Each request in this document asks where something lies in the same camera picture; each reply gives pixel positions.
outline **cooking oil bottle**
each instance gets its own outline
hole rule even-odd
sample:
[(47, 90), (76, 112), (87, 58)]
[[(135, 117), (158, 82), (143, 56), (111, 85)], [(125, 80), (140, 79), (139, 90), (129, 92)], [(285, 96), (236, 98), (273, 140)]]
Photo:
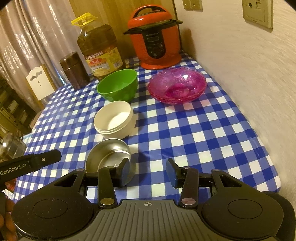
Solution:
[(94, 76), (101, 80), (108, 74), (125, 68), (125, 62), (120, 57), (116, 37), (110, 25), (101, 23), (89, 12), (71, 23), (81, 27), (77, 44)]

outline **brown canister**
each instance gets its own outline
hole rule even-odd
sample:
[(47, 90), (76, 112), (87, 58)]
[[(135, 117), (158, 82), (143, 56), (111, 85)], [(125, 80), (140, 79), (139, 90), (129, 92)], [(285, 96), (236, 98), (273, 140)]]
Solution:
[(77, 52), (72, 52), (59, 61), (74, 90), (84, 88), (90, 83), (83, 63)]

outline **metal bowl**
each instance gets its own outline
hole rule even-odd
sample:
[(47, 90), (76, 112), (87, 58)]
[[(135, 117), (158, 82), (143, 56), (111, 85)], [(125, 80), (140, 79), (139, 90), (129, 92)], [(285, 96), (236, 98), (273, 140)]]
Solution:
[(103, 167), (118, 167), (124, 158), (128, 158), (130, 162), (128, 183), (135, 174), (136, 164), (131, 160), (131, 151), (128, 145), (120, 139), (110, 138), (97, 144), (86, 159), (85, 170), (91, 173), (97, 172)]

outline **finger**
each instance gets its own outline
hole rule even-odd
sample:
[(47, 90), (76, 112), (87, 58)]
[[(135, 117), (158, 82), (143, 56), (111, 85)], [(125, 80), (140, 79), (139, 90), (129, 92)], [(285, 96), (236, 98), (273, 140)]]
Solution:
[(15, 205), (15, 203), (12, 200), (7, 198), (6, 202), (5, 202), (5, 210), (7, 212), (11, 212), (14, 205)]
[(6, 240), (7, 241), (17, 241), (17, 234), (15, 232), (7, 231)]
[(2, 234), (2, 237), (4, 238), (4, 240), (7, 240), (7, 232), (8, 232), (8, 229), (6, 226), (3, 226), (1, 228), (1, 234)]
[(4, 218), (2, 215), (0, 215), (0, 228), (4, 226)]
[(11, 218), (11, 214), (8, 212), (5, 213), (5, 225), (9, 231), (11, 231), (13, 233), (16, 231), (15, 225), (14, 225), (12, 218)]

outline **wall switch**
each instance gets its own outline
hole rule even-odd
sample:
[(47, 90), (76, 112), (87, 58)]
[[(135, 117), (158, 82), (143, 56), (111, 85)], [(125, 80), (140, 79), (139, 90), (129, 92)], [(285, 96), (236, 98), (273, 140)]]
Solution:
[(183, 0), (183, 6), (186, 10), (192, 10), (190, 0)]
[(273, 28), (274, 11), (272, 0), (242, 0), (244, 19)]
[(193, 10), (202, 10), (202, 0), (190, 0)]

